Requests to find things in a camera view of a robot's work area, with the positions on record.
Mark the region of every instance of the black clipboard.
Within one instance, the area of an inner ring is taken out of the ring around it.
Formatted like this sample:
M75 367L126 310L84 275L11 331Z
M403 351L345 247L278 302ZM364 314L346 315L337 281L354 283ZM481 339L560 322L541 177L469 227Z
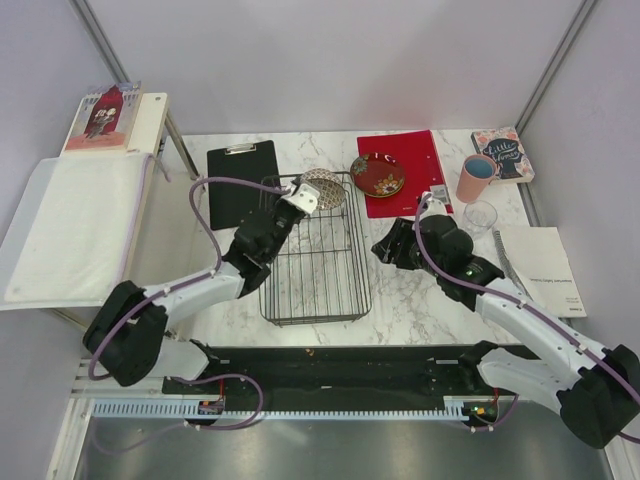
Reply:
M273 141L235 145L207 152L210 177L232 177L262 183L265 177L277 176L278 162ZM280 182L270 182L279 186ZM260 191L227 183L209 184L209 222L212 230L240 225L251 210L260 205Z

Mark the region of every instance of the clear drinking glass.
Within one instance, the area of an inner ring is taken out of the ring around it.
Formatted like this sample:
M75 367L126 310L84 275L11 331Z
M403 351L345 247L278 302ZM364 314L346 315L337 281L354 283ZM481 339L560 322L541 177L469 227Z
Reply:
M474 240L484 235L498 219L498 212L488 202L478 200L467 204L464 208L460 228L471 235Z

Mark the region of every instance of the pink mug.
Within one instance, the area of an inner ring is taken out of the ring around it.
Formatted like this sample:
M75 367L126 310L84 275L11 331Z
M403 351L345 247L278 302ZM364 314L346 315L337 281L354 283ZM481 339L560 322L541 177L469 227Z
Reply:
M496 174L495 162L486 155L471 155L462 165L456 197L463 203L475 202Z

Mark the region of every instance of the gray floor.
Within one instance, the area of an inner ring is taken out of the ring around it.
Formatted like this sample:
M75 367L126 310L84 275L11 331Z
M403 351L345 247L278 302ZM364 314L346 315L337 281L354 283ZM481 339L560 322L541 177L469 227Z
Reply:
M176 421L92 422L105 448L122 448ZM612 479L602 451L532 404L475 435L436 422L265 421L235 432L179 429L115 457L89 443L77 479Z

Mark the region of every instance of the gray wall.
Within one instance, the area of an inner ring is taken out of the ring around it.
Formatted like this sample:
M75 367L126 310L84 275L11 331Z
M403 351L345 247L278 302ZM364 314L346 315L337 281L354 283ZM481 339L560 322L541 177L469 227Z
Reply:
M29 174L60 152L90 85L110 81L66 0L0 0L0 239ZM0 477L43 478L81 354L40 312L0 313Z
M515 123L579 0L89 0L185 133Z
M637 352L639 19L637 0L600 2L523 135L536 201L560 230L589 315L575 325Z

